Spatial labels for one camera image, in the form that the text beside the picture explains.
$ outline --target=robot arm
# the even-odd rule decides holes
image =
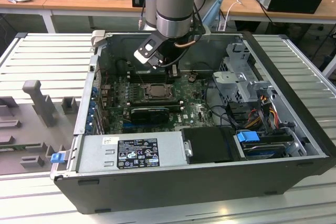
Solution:
[[[197,42],[202,35],[203,25],[198,11],[202,9],[203,17],[210,20],[213,15],[204,10],[209,10],[214,4],[220,8],[222,0],[207,2],[205,3],[205,0],[198,0],[195,3],[194,0],[146,0],[146,15],[151,25],[156,25],[157,30],[140,45],[134,56],[141,63],[148,63],[153,68],[164,67],[171,76],[175,76],[177,67],[174,68],[174,65],[177,66],[189,46]]]

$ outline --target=white table leg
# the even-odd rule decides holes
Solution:
[[[336,56],[334,56],[331,62],[322,71],[322,74],[328,78],[335,71],[335,69],[336,69]]]
[[[50,34],[57,33],[57,29],[54,25],[54,22],[52,20],[53,16],[50,10],[45,10],[41,13],[42,18],[44,20],[44,24],[46,25],[47,31]]]

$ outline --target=blue latch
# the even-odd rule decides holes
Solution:
[[[237,134],[239,142],[258,142],[260,138],[256,131],[241,131]]]
[[[97,94],[98,93],[98,88],[97,87],[92,87],[92,93]]]
[[[50,162],[52,162],[52,163],[65,163],[65,153],[54,153],[54,154],[52,154]]]
[[[94,101],[90,101],[90,107],[96,107],[96,102],[94,102]]]

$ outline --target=sticker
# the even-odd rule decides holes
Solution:
[[[117,144],[118,140],[119,140],[118,136],[103,137],[102,145],[105,145],[105,144]]]
[[[13,152],[14,149],[13,148],[3,148],[3,149],[0,149],[0,152]]]
[[[105,137],[118,142],[118,169],[132,169],[160,166],[157,139],[119,140],[118,137]]]

